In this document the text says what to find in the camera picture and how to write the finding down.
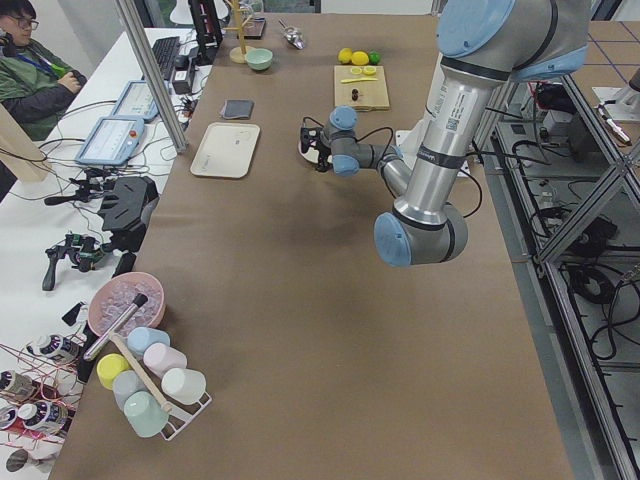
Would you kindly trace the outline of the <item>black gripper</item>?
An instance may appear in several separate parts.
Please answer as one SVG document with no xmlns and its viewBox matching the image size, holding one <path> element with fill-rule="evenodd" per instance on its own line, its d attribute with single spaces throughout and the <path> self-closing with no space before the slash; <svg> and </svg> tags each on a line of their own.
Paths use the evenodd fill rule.
<svg viewBox="0 0 640 480">
<path fill-rule="evenodd" d="M 331 148 L 326 143 L 326 139 L 324 137 L 323 128 L 315 127 L 313 129 L 313 141 L 312 147 L 318 153 L 317 162 L 316 162 L 316 170 L 331 170 L 333 168 L 332 153 Z"/>
</svg>

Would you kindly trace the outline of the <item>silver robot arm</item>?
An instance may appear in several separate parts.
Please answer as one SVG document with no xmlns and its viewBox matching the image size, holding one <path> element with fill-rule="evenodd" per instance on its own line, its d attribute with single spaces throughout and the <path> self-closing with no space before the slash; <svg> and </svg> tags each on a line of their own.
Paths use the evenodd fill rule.
<svg viewBox="0 0 640 480">
<path fill-rule="evenodd" d="M 585 62 L 588 1 L 450 1 L 437 27 L 444 78 L 413 165 L 394 146 L 362 144 L 357 113 L 335 108 L 318 135 L 336 174 L 374 169 L 396 196 L 374 223 L 379 257 L 395 267 L 447 262 L 465 248 L 468 228 L 448 201 L 482 115 L 507 81 L 553 79 Z"/>
</svg>

